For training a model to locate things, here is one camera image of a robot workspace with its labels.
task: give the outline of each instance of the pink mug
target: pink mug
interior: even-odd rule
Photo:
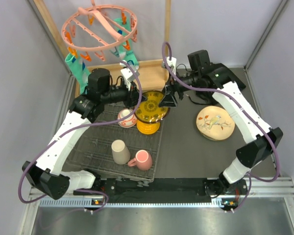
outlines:
[[[145,150],[139,150],[135,158],[127,163],[128,166],[137,166],[139,170],[149,170],[152,166],[151,155]]]

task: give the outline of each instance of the mug handle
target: mug handle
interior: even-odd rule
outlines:
[[[131,161],[127,163],[129,167],[136,166],[136,158],[133,158]]]

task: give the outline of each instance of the wooden frame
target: wooden frame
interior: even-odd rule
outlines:
[[[33,0],[37,6],[38,11],[40,12],[42,18],[44,19],[51,35],[53,36],[56,44],[58,45],[63,57],[65,58],[69,53],[67,46],[62,40],[61,34],[58,31],[54,20],[48,11],[44,0]],[[165,41],[169,41],[170,37],[170,17],[171,17],[171,0],[166,0],[165,8]],[[140,73],[140,82],[142,84],[143,90],[162,90],[164,84],[168,78],[168,71],[161,68],[162,59],[159,60],[148,60],[140,61],[140,68],[138,72]],[[88,69],[91,71],[95,68],[105,68],[110,70],[111,75],[116,79],[120,74],[120,65],[119,64],[109,64],[109,65],[100,65],[100,66],[90,66]],[[79,96],[79,84],[76,83],[75,88],[75,97]]]

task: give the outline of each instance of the wooden board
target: wooden board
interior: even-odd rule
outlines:
[[[166,70],[161,67],[162,60],[147,60],[141,61],[140,67],[138,69],[139,72],[139,80],[141,82],[143,91],[157,90],[161,91],[168,79],[168,77],[164,77]],[[96,68],[105,68],[110,71],[110,74],[113,78],[113,82],[117,81],[118,76],[121,74],[121,66],[119,64],[112,65],[103,65],[103,66],[89,66],[88,69],[91,72]]]

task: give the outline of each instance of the mug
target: mug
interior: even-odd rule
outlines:
[[[139,170],[149,170],[152,166],[151,155],[145,150],[139,150],[135,158],[127,163],[128,166],[137,166]]]
[[[122,140],[113,141],[111,149],[113,160],[116,164],[126,164],[131,157],[128,148]]]

